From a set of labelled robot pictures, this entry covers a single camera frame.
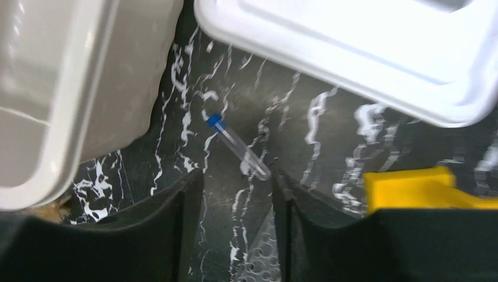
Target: black marble floor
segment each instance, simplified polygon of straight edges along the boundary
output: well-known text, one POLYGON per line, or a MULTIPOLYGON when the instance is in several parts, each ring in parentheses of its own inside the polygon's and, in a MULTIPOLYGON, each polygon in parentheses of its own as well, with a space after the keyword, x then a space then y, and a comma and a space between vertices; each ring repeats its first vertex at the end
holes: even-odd
POLYGON ((458 187, 495 195, 498 110, 476 125, 442 129, 209 38, 189 1, 150 130, 127 148, 80 166, 73 224, 95 221, 174 183, 194 167, 206 190, 191 281, 230 281, 271 208, 270 182, 240 161, 205 123, 218 112, 266 163, 354 216, 362 173, 447 165, 458 187))

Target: black floor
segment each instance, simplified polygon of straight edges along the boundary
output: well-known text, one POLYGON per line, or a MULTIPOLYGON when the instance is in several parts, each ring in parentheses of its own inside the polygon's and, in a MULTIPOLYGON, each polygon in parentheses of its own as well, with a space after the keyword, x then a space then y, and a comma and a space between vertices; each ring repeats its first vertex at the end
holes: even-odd
POLYGON ((71 223, 105 217, 202 168, 204 207, 189 277, 230 281, 270 211, 271 188, 243 176, 204 121, 214 112, 267 164, 277 157, 291 177, 353 216, 364 210, 363 172, 447 165, 462 190, 496 194, 498 110, 466 128, 427 125, 213 41, 186 2, 150 130, 81 165, 72 187, 81 208, 71 223))

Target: yellow plastic piece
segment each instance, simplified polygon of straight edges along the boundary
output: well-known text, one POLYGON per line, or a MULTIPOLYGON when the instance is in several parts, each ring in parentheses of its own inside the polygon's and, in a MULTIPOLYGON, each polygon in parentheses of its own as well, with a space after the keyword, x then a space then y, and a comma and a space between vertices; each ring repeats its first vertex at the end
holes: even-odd
POLYGON ((498 209, 497 198, 481 199, 455 188, 444 166, 363 175, 368 214, 381 208, 498 209))

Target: test tube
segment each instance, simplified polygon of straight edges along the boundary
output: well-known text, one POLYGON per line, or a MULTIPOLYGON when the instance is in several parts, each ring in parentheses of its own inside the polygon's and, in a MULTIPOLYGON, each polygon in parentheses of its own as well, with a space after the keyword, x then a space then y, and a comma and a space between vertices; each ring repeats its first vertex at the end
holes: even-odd
POLYGON ((210 116, 207 124, 214 128, 218 133, 218 137, 242 162, 249 165, 259 180, 266 181, 270 179, 271 172, 268 167, 260 161, 258 156, 238 137, 232 128, 223 123, 220 115, 215 113, 210 116))

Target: white plastic tray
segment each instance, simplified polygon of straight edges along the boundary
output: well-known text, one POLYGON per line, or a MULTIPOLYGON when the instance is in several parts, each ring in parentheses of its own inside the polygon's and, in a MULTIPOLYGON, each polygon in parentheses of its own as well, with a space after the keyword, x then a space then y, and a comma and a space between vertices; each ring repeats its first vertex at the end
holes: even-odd
POLYGON ((149 128, 183 0, 0 1, 0 210, 149 128))
POLYGON ((211 36, 441 127, 496 104, 496 0, 196 0, 211 36))

